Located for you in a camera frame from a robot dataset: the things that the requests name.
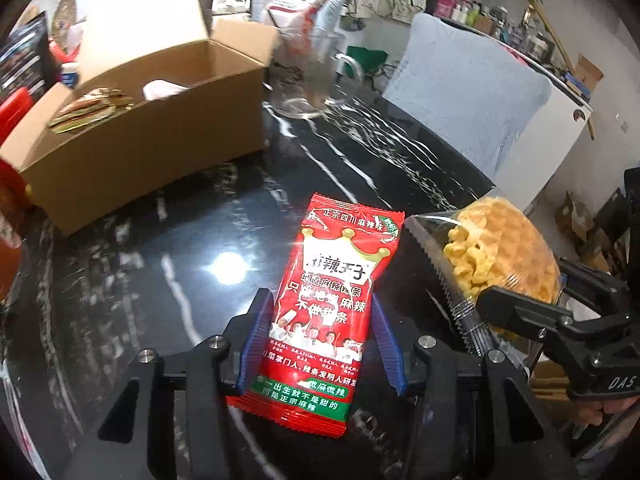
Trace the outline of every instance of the red object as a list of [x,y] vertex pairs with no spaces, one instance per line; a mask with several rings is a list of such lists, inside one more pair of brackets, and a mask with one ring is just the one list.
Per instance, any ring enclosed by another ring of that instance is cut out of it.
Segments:
[[56,61],[60,64],[62,63],[70,63],[76,60],[78,57],[78,52],[80,52],[80,45],[76,46],[69,54],[65,54],[65,51],[60,48],[60,46],[53,40],[49,41],[49,51],[53,54],[53,57],[56,58]]
[[0,146],[33,106],[29,91],[18,88],[0,105]]
[[315,194],[278,292],[248,393],[231,406],[294,430],[340,437],[355,391],[373,281],[398,247],[404,213]]
[[504,46],[503,44],[500,44],[500,46],[506,50],[509,54],[511,54],[518,63],[520,63],[522,66],[529,66],[529,63],[527,63],[526,61],[524,61],[524,59],[522,59],[522,56],[520,54],[517,53],[516,50],[512,49],[512,48],[508,48],[506,46]]
[[[33,100],[24,87],[18,88],[0,105],[0,146],[32,106]],[[13,166],[2,158],[0,158],[0,184],[9,190],[17,208],[25,209],[30,205],[24,194],[24,180]],[[15,226],[13,216],[9,216],[12,218],[8,217],[8,219]]]
[[20,267],[22,241],[0,214],[0,301],[4,300]]

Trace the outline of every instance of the gold wrapper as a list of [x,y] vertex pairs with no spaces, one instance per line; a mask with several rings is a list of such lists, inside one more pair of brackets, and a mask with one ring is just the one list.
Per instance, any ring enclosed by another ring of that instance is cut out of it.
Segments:
[[129,110],[133,104],[120,90],[96,88],[62,108],[47,126],[55,134],[72,132]]

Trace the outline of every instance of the clear plastic bag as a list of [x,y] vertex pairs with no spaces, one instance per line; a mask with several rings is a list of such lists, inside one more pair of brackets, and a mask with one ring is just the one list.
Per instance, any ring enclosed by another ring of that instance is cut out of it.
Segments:
[[491,285],[557,302],[558,264],[529,219],[492,190],[462,210],[414,215],[405,225],[436,269],[468,350],[484,355],[500,349],[515,365],[530,368],[542,345],[487,326],[475,309],[478,294]]

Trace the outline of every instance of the cardboard box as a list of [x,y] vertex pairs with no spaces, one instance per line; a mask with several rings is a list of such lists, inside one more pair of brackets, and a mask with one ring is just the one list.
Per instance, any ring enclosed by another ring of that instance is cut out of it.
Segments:
[[578,56],[578,65],[575,67],[574,77],[582,81],[585,86],[593,92],[596,89],[596,85],[604,77],[604,74],[602,70],[580,54],[580,56]]
[[575,405],[566,396],[569,379],[560,365],[552,361],[538,362],[529,386],[551,421],[564,424],[576,420]]
[[[0,148],[65,234],[182,176],[261,150],[262,81],[277,29],[222,21],[211,40],[130,60],[71,91],[55,85]],[[146,102],[142,87],[164,79],[188,90]],[[76,134],[47,122],[93,88],[118,88],[135,106]]]
[[605,254],[609,254],[611,242],[606,233],[597,228],[591,231],[585,244],[578,248],[580,261],[591,269],[610,272],[610,265]]
[[476,20],[474,22],[474,29],[479,30],[480,32],[484,32],[489,36],[494,33],[495,22],[488,16],[484,14],[478,14]]
[[560,232],[569,240],[576,245],[587,241],[587,234],[593,228],[593,218],[582,202],[574,200],[567,193],[564,203],[556,210],[555,217]]

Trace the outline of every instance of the glass handle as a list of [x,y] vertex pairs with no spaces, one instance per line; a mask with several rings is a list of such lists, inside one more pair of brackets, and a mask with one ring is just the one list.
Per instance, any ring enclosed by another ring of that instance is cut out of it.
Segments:
[[335,54],[335,59],[337,59],[338,61],[343,61],[351,67],[351,70],[353,71],[353,88],[348,92],[344,92],[344,97],[342,99],[327,99],[325,102],[329,106],[341,105],[347,102],[360,89],[360,87],[362,86],[362,82],[364,81],[364,72],[362,70],[362,67],[355,59],[353,59],[353,57],[338,52],[337,54]]

